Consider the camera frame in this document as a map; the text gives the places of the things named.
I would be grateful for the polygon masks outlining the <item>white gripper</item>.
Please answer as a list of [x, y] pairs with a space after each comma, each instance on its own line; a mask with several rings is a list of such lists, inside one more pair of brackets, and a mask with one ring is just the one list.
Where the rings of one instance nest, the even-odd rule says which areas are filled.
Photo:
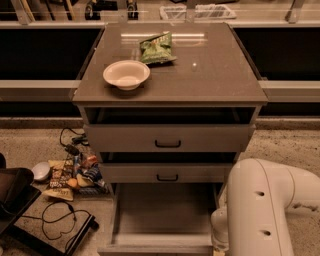
[[211, 241], [217, 251], [229, 250], [227, 207], [221, 207], [211, 214]]

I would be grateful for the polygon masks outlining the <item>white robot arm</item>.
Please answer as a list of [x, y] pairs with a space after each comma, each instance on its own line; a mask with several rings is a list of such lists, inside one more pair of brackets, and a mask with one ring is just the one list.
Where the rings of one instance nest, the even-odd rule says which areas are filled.
[[262, 159], [237, 162], [227, 205], [211, 215], [214, 256], [294, 256], [286, 211], [300, 207], [320, 207], [317, 175]]

